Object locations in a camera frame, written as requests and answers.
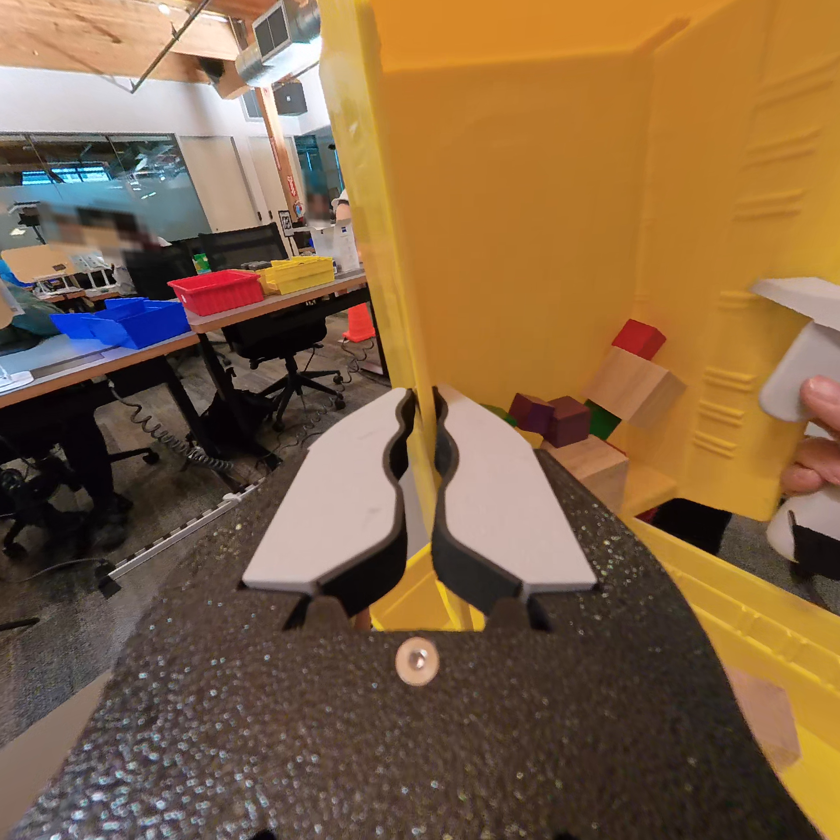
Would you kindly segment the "pile of small cubes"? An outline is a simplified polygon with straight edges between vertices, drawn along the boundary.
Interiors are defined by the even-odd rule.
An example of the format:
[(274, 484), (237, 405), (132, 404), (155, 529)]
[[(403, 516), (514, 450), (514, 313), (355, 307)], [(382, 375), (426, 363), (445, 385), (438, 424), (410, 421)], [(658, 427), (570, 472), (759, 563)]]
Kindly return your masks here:
[(610, 442), (621, 424), (648, 427), (667, 414), (684, 383), (655, 362), (665, 345), (656, 327), (626, 320), (589, 384), (584, 401), (570, 395), (550, 401), (516, 394), (508, 409), (482, 406), (525, 435), (613, 513), (623, 508), (630, 458)]

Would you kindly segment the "wooden support post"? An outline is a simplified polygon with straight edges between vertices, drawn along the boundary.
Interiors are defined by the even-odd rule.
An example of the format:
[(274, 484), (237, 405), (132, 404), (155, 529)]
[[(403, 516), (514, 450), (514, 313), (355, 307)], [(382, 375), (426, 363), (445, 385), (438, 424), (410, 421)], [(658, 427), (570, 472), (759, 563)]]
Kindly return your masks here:
[(285, 141), (285, 135), (280, 125), (275, 94), (270, 87), (258, 87), (255, 88), (255, 95), (261, 117), (266, 126), (269, 145), (275, 160), (292, 225), (300, 226), (305, 224), (305, 213), (301, 203), (301, 195), (298, 189), (294, 167)]

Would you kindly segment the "wood-edged office desk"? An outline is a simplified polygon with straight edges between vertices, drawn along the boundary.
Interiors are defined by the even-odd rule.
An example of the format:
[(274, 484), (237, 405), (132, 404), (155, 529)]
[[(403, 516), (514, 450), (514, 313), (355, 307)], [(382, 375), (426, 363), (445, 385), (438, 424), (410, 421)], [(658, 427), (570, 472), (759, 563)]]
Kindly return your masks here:
[(22, 373), (32, 376), (30, 381), (2, 389), (1, 407), (25, 404), (89, 382), (113, 384), (122, 398), (163, 385), (204, 453), (216, 455), (199, 412), (169, 362), (174, 352), (197, 345), (198, 337), (193, 332), (183, 332), (140, 350), (60, 334), (30, 350), (2, 358), (2, 368), (9, 376)]
[[(215, 332), (222, 333), (222, 328), (243, 321), (248, 317), (287, 309), (295, 304), (310, 300), (315, 300), (315, 302), (319, 303), (323, 311), (326, 312), (327, 317), (330, 317), (340, 312), (345, 312), (352, 306), (360, 303), (366, 302), (367, 304), (371, 304), (371, 294), (363, 270), (358, 269), (339, 276), (339, 278), (326, 286), (303, 290), (287, 296), (275, 295), (265, 297), (261, 302), (242, 308), (223, 311), (208, 317), (191, 315), (188, 318), (193, 332), (198, 337), (199, 350), (206, 371), (209, 373), (215, 388), (217, 399), (224, 409), (227, 410), (232, 420), (234, 431), (233, 447), (247, 455), (256, 456), (258, 460), (267, 464), (271, 469), (277, 466), (279, 458), (266, 449), (257, 438), (261, 424), (267, 419), (271, 419), (274, 423), (274, 417), (269, 416), (271, 405), (268, 400), (264, 400), (259, 396), (259, 392), (240, 391), (236, 388), (234, 385), (235, 373), (227, 372), (222, 366), (209, 338), (209, 334)], [(346, 385), (349, 383), (343, 376), (342, 378), (342, 382), (337, 383), (337, 385)]]

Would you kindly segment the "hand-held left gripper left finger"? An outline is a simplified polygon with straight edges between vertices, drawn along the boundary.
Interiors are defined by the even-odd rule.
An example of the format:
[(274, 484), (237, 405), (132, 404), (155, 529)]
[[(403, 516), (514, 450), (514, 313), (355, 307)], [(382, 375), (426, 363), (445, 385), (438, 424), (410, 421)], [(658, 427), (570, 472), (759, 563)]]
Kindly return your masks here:
[(407, 560), (401, 478), (416, 397), (396, 387), (323, 433), (245, 568), (253, 590), (331, 596), (349, 616), (396, 587)]

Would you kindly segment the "red plastic bin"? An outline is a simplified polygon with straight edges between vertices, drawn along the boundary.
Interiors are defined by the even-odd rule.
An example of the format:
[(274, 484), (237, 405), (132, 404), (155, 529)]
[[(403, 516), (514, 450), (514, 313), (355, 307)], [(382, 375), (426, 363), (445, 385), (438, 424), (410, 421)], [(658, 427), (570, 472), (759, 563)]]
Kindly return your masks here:
[(185, 310), (199, 317), (242, 308), (265, 298), (259, 274), (244, 269), (224, 269), (170, 280), (167, 286)]

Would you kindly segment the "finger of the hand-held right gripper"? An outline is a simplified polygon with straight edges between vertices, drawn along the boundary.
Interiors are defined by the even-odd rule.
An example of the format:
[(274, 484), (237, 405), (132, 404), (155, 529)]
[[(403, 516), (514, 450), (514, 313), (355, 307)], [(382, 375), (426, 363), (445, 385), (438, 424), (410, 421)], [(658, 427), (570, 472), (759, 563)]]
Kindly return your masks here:
[(780, 304), (814, 321), (819, 326), (839, 330), (839, 286), (818, 277), (757, 280), (754, 295)]

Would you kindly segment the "blue plastic bin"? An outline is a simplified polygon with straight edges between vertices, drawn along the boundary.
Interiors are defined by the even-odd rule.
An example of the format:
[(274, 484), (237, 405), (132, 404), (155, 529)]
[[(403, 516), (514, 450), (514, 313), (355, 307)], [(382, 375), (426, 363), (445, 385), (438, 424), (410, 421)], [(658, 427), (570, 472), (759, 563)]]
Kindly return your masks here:
[(120, 297), (93, 313), (50, 315), (55, 327), (73, 340), (96, 340), (109, 347), (142, 350), (189, 333), (186, 311), (178, 300)]

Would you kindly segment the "white carton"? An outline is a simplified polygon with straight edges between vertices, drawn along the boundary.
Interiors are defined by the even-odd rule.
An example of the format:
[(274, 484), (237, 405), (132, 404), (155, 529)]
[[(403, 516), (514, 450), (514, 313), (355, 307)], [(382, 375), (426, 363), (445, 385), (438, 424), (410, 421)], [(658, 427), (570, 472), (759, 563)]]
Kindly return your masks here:
[(311, 224), (309, 232), (316, 255), (330, 258), (337, 273), (356, 271), (361, 268), (353, 226), (349, 218), (330, 225)]

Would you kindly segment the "black office chair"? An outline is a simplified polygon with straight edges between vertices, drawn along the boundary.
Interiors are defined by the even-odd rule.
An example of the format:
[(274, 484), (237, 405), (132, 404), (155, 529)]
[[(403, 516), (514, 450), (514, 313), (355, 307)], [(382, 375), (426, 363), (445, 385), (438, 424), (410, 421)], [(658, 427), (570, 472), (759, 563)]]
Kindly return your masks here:
[[(201, 234), (203, 253), (214, 270), (242, 269), (256, 261), (289, 267), (291, 261), (276, 223), (216, 234)], [(248, 317), (222, 328), (232, 351), (247, 361), (252, 369), (269, 361), (282, 361), (287, 372), (279, 381), (259, 393), (268, 400), (273, 429), (284, 429), (283, 415), (293, 396), (303, 396), (306, 388), (331, 397), (337, 409), (345, 408), (340, 392), (322, 384), (324, 377), (334, 383), (343, 378), (337, 370), (300, 370), (297, 354), (315, 351), (326, 338), (327, 314), (315, 300), (294, 304), (290, 308)]]
[[(94, 415), (113, 401), (106, 382), (87, 382), (2, 408), (2, 515), (14, 518), (3, 549), (10, 557), (25, 553), (14, 541), (27, 526), (45, 530), (51, 543), (73, 543), (80, 557), (126, 540), (133, 503), (116, 491), (112, 465), (141, 457), (152, 466), (160, 456), (151, 448), (109, 453)], [(57, 509), (50, 499), (60, 485), (84, 490), (91, 509)]]

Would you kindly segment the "person's right hand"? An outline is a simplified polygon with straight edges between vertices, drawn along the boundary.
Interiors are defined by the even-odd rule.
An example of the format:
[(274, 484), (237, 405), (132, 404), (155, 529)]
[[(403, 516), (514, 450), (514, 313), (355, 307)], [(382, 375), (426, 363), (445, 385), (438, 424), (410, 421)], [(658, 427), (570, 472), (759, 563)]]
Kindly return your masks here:
[(839, 384), (816, 375), (802, 384), (800, 398), (812, 422), (829, 437), (807, 437), (800, 442), (793, 462), (780, 477), (780, 492), (785, 497), (839, 486)]

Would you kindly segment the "yellow plastic bin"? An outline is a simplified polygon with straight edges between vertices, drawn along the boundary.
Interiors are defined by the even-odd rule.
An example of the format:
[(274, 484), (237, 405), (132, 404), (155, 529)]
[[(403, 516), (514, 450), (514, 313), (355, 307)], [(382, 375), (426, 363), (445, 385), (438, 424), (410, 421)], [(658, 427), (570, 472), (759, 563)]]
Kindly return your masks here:
[(316, 255), (273, 260), (267, 268), (257, 270), (264, 293), (287, 296), (334, 281), (333, 259)]

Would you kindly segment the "metal ceiling air duct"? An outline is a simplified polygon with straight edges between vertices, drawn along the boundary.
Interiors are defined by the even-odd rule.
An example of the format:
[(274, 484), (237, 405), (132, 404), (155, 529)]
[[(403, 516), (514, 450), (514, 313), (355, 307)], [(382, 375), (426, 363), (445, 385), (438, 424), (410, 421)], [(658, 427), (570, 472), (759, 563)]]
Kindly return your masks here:
[(321, 55), (321, 16), (316, 1), (279, 1), (253, 24), (255, 42), (235, 60), (250, 88), (268, 88), (315, 67)]

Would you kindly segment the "yellow plastic box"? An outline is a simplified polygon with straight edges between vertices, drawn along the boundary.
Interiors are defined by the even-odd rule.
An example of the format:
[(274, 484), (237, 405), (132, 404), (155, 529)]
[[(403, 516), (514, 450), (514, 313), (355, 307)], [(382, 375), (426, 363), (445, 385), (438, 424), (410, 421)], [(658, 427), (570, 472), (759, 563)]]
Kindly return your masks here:
[[(424, 545), (373, 607), (440, 670), (378, 725), (395, 795), (375, 838), (838, 838), (838, 618), (635, 521), (593, 595), (539, 629), (449, 594)], [(784, 688), (802, 757), (777, 775), (724, 665)]]
[(616, 442), (638, 506), (770, 518), (801, 438), (758, 393), (838, 283), (838, 2), (319, 2), (320, 79), (394, 385), (585, 387), (626, 320), (686, 386)]

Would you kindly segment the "large wooden cube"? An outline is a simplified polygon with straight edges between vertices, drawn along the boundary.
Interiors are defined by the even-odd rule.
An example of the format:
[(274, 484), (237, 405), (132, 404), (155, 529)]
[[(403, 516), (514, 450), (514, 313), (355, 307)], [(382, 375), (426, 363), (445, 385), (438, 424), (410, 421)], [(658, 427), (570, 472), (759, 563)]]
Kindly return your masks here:
[(781, 686), (724, 665), (741, 713), (773, 771), (781, 775), (802, 758), (790, 700)]

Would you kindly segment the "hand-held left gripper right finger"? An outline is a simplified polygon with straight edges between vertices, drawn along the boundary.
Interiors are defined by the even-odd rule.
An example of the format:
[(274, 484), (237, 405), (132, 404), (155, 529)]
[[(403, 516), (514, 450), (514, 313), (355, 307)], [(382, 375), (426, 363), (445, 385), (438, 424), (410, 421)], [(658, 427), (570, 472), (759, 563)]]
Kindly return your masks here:
[(440, 582), (486, 617), (504, 599), (593, 590), (595, 573), (529, 443), (451, 385), (437, 385), (434, 402)]

